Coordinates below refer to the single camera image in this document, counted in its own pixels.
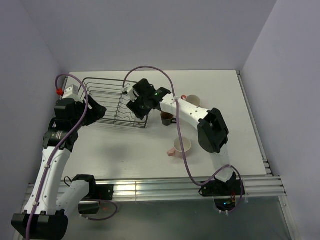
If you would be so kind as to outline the dark wire dish rack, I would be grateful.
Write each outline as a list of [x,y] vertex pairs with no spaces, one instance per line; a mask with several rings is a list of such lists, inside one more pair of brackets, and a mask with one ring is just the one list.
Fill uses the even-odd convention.
[[130,97],[122,93],[122,80],[86,77],[82,82],[88,95],[91,96],[99,105],[106,107],[105,116],[98,120],[98,123],[139,128],[133,126],[134,120],[137,117],[127,107]]

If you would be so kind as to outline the clear glass cup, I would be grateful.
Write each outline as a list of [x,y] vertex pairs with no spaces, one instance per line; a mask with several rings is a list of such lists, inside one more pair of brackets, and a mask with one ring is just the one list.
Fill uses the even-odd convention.
[[146,127],[146,117],[143,119],[135,118],[133,126],[136,128],[145,128]]

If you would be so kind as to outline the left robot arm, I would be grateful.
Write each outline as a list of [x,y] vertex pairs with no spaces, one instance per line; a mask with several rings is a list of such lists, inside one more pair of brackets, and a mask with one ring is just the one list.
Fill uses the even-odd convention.
[[55,117],[43,137],[42,161],[33,191],[22,213],[15,213],[11,220],[26,240],[61,240],[68,228],[68,217],[79,202],[96,197],[95,177],[88,174],[76,175],[61,197],[58,192],[79,129],[102,119],[106,111],[91,96],[86,100],[64,98],[56,102]]

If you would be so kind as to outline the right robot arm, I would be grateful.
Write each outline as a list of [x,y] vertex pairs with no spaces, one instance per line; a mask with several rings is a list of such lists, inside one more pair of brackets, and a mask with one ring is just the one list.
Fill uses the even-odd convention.
[[195,106],[182,100],[166,88],[155,89],[147,79],[132,84],[123,84],[122,92],[130,97],[127,107],[139,119],[143,119],[151,110],[173,115],[177,121],[183,120],[197,130],[200,147],[210,154],[216,172],[208,180],[196,185],[202,187],[215,183],[222,195],[234,195],[239,191],[243,196],[243,180],[236,178],[240,173],[230,163],[228,154],[229,130],[222,113],[217,108],[211,110]]

